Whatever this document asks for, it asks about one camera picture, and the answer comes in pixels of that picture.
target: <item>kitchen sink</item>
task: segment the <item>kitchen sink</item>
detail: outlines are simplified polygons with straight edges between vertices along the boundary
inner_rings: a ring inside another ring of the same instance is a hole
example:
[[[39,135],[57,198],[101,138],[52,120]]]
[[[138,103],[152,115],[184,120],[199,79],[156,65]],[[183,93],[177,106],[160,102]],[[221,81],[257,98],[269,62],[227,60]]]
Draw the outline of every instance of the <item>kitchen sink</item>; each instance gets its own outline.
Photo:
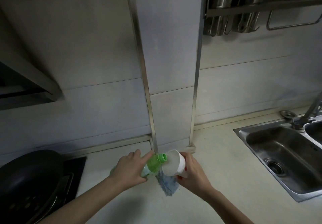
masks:
[[[322,116],[320,122],[292,128],[287,120],[252,125],[234,132],[292,196],[301,202],[322,194]]]

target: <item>tiled pillar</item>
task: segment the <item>tiled pillar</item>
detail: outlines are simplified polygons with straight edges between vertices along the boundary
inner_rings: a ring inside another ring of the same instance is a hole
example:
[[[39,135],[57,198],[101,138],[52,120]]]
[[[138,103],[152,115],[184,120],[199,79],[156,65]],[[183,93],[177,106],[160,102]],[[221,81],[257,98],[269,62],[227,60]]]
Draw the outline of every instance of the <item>tiled pillar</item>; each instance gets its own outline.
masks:
[[[183,149],[192,143],[201,0],[134,0],[132,5],[138,19],[154,139],[159,152]]]

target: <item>faucet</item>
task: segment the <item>faucet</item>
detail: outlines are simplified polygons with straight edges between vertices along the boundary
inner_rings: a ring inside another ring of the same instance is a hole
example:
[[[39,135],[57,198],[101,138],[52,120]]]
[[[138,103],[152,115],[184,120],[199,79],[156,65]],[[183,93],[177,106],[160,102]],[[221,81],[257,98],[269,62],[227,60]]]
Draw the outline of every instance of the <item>faucet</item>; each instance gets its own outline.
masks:
[[[315,121],[311,117],[316,117],[322,107],[322,92],[316,97],[314,102],[308,108],[307,112],[302,117],[295,117],[292,119],[292,127],[296,130],[303,130],[303,126],[307,123]]]

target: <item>black pan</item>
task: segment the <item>black pan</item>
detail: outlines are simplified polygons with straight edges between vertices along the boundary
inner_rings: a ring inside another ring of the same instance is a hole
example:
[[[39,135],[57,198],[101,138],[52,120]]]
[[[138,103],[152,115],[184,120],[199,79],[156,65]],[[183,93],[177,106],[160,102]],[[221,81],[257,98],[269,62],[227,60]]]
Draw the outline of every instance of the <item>black pan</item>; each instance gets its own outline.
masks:
[[[25,154],[0,168],[0,223],[37,220],[53,202],[63,174],[63,160],[52,150]]]

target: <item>black stove top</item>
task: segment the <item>black stove top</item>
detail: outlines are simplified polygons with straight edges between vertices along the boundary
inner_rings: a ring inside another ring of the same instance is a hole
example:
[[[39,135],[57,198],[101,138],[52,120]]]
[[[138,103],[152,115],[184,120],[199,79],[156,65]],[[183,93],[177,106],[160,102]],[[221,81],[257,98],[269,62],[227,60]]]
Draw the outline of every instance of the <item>black stove top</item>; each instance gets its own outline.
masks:
[[[58,185],[57,196],[46,210],[39,215],[37,222],[72,201],[77,194],[78,186],[83,174],[86,157],[64,161],[63,177]]]

